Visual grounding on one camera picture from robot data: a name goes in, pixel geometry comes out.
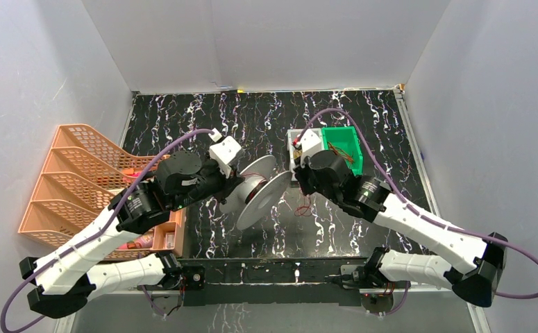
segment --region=white panel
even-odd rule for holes
[[[404,83],[450,1],[83,2],[130,88],[152,93]]]
[[[448,3],[212,1],[222,83],[246,90],[404,83]]]
[[[538,256],[538,1],[454,0],[406,87],[442,216]],[[500,291],[538,291],[510,252]],[[538,332],[538,299],[496,297],[493,333]]]
[[[0,312],[22,281],[18,263],[49,252],[17,227],[60,123],[88,123],[113,141],[131,93],[79,0],[0,1]],[[37,317],[25,294],[8,313],[15,329]],[[51,332],[44,319],[29,332]]]
[[[219,84],[209,0],[83,0],[133,91],[212,92]]]

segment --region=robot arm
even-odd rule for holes
[[[143,284],[176,286],[181,279],[201,285],[201,277],[194,278],[196,272],[186,276],[189,272],[185,272],[170,253],[118,264],[98,263],[122,244],[168,221],[170,211],[211,195],[223,201],[244,183],[235,168],[242,147],[232,137],[223,137],[216,130],[210,136],[215,143],[204,161],[188,151],[178,151],[161,161],[153,177],[136,186],[99,238],[75,248],[75,244],[106,227],[127,189],[117,194],[91,224],[57,250],[41,258],[22,260],[19,268],[25,279],[56,259],[32,281],[37,287],[28,294],[30,308],[51,318],[62,318],[78,311],[89,300],[116,290]],[[62,256],[70,248],[73,251]]]
[[[403,203],[390,186],[371,176],[356,176],[344,159],[321,150],[321,140],[307,131],[294,169],[305,195],[320,193],[347,214],[408,236],[437,255],[409,255],[377,248],[363,266],[341,267],[343,287],[367,288],[386,282],[415,281],[452,289],[467,302],[488,307],[505,266],[505,247],[430,224],[433,215],[414,203]],[[450,222],[437,221],[446,227]],[[493,233],[491,236],[507,240]]]

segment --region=green bin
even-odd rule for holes
[[[328,142],[350,155],[353,158],[353,163],[351,164],[347,160],[346,165],[355,176],[362,175],[362,153],[359,137],[354,127],[323,127],[322,143],[324,149],[328,149]]]

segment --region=black marble surface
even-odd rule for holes
[[[403,194],[428,209],[394,93],[389,90],[139,95],[124,149],[135,155],[155,155],[183,133],[215,127],[242,145],[245,155],[239,169],[272,154],[277,159],[277,174],[288,170],[287,130],[303,128],[312,115],[324,108],[349,112]],[[345,117],[329,114],[314,127],[349,125]],[[182,146],[203,155],[209,144],[207,137],[200,136]],[[363,155],[363,173],[380,177],[368,155]],[[292,183],[271,215],[244,231],[235,227],[237,216],[221,214],[213,198],[191,206],[184,256],[369,256],[373,248],[381,245],[404,253],[427,253],[403,235],[355,219],[319,195],[312,196],[311,216],[295,216],[294,210],[302,203],[301,192]]]

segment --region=purple cable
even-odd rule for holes
[[[186,139],[189,139],[190,137],[193,137],[193,136],[195,136],[197,134],[206,134],[206,133],[207,134],[212,134],[213,131],[212,130],[207,130],[207,129],[193,130],[193,131],[191,131],[189,133],[184,134],[182,137],[179,137],[177,140],[171,142],[168,146],[166,146],[164,149],[162,149],[160,151],[160,153],[158,153],[158,155],[156,155],[148,163],[148,165],[146,165],[146,167],[144,168],[144,170],[142,170],[140,175],[138,177],[136,177],[136,179],[134,180],[132,185],[130,185],[130,187],[128,188],[126,193],[121,197],[120,202],[117,204],[117,206],[115,206],[115,209],[113,210],[113,214],[111,214],[111,217],[109,218],[107,223],[101,228],[101,230],[96,232],[91,237],[88,237],[87,239],[84,239],[83,241],[80,241],[74,247],[78,249],[81,246],[84,246],[85,244],[90,243],[91,241],[99,238],[107,230],[107,228],[109,228],[109,226],[111,225],[111,223],[113,222],[115,217],[118,215],[119,211],[121,210],[121,207],[124,205],[124,203],[126,203],[126,200],[128,200],[128,197],[130,196],[130,194],[136,189],[136,186],[138,185],[138,183],[140,183],[142,181],[142,179],[144,178],[146,173],[148,171],[150,171],[150,169],[152,169],[152,167],[154,167],[154,164],[156,162],[158,162],[158,160],[160,160],[163,155],[170,152],[170,150],[175,148],[179,143],[185,141]],[[62,254],[60,255],[60,258],[62,259],[63,257],[67,256],[68,254],[72,253],[73,251],[74,251],[73,248],[68,248],[68,249],[64,250],[62,252]],[[57,259],[52,259],[49,262],[47,262],[44,266],[39,267],[38,269],[36,269],[28,278],[26,278],[19,286],[17,286],[15,291],[13,291],[13,293],[9,296],[9,298],[7,298],[7,301],[5,302],[5,305],[3,306],[3,309],[1,310],[0,325],[1,325],[1,331],[3,333],[20,333],[20,332],[23,332],[23,331],[27,330],[28,328],[34,326],[38,321],[40,321],[40,320],[42,320],[44,318],[44,316],[40,316],[40,317],[34,319],[31,323],[23,326],[22,328],[14,330],[14,331],[11,331],[11,330],[9,330],[7,328],[7,322],[6,322],[6,320],[7,320],[7,310],[9,310],[9,306],[11,305],[13,300],[15,299],[15,296],[17,296],[17,294],[19,294],[19,292],[28,283],[30,283],[31,280],[35,279],[39,274],[43,273],[45,270],[47,270],[50,266],[54,265],[56,262],[58,262]]]
[[[325,113],[331,113],[331,112],[338,112],[340,114],[343,114],[346,118],[348,118],[348,120],[353,124],[353,126],[357,130],[357,134],[359,135],[359,138],[361,139],[361,142],[362,142],[363,146],[367,150],[367,153],[369,154],[369,157],[371,158],[371,160],[375,164],[375,167],[377,168],[377,170],[379,170],[379,172],[381,172],[383,174],[383,176],[385,177],[385,180],[389,183],[389,186],[392,187],[392,189],[394,190],[395,195],[399,198],[399,200],[402,203],[407,203],[407,199],[399,191],[398,187],[395,185],[394,181],[392,180],[392,177],[390,175],[388,175],[385,172],[385,170],[381,167],[381,164],[379,164],[379,162],[377,162],[377,159],[375,158],[375,155],[371,151],[371,148],[369,147],[369,144],[367,143],[367,140],[364,138],[364,135],[362,134],[359,126],[357,125],[357,123],[354,121],[354,119],[346,111],[341,110],[341,109],[328,108],[328,109],[324,109],[324,110],[316,113],[313,116],[313,118],[311,118],[310,121],[305,125],[305,128],[301,131],[301,134],[299,135],[299,137],[300,138],[303,137],[303,134],[305,134],[305,132],[310,127],[310,125],[318,117],[320,117],[321,115],[323,115]],[[443,223],[441,223],[441,222],[439,222],[439,221],[437,221],[435,219],[432,219],[432,218],[429,218],[427,216],[424,216],[424,215],[420,214],[419,211],[413,205],[408,204],[407,208],[408,208],[409,211],[414,213],[414,215],[418,216],[420,219],[423,219],[424,221],[429,222],[429,223],[431,223],[431,224],[433,224],[433,225],[435,225],[435,226],[437,226],[439,228],[443,228],[443,229],[445,228],[445,225]],[[498,238],[495,238],[495,237],[490,237],[490,236],[487,236],[487,235],[484,235],[484,234],[480,234],[478,232],[463,230],[463,229],[454,228],[454,227],[447,227],[446,229],[448,231],[451,231],[451,232],[457,232],[457,233],[460,233],[460,234],[466,234],[466,235],[469,235],[469,236],[484,239],[486,241],[491,241],[491,242],[494,242],[496,244],[500,244],[502,246],[507,246],[508,248],[511,248],[512,250],[515,250],[518,253],[521,253],[522,255],[527,257],[528,259],[532,260],[536,265],[538,265],[538,258],[536,258],[532,253],[529,253],[527,250],[524,250],[522,247],[520,247],[518,245],[511,244],[511,243],[509,243],[507,241],[503,241],[502,239],[498,239]],[[517,299],[517,300],[529,300],[531,298],[538,298],[538,292],[537,293],[529,293],[529,294],[517,295],[517,294],[512,294],[512,293],[501,293],[499,291],[496,291],[496,295],[501,296],[501,297],[505,297],[505,298],[513,298],[513,299]]]
[[[141,253],[138,253],[138,259],[142,258],[142,254]],[[154,301],[152,300],[152,296],[150,296],[150,294],[148,293],[148,291],[146,290],[146,287],[145,286],[140,286],[142,292],[144,293],[144,295],[146,296],[146,299],[148,299],[148,302],[150,303],[150,307],[152,307],[152,309],[154,309],[154,311],[158,312],[159,315],[161,315],[163,318],[165,317],[165,312],[158,307],[158,305],[154,304]]]
[[[385,315],[388,316],[390,314],[394,314],[396,311],[399,310],[403,306],[403,303],[405,303],[405,300],[407,299],[407,290],[412,286],[410,281],[405,282],[405,289],[403,290],[403,295],[401,296],[401,300],[399,301],[399,304],[397,307],[391,309],[389,312],[385,312]]]

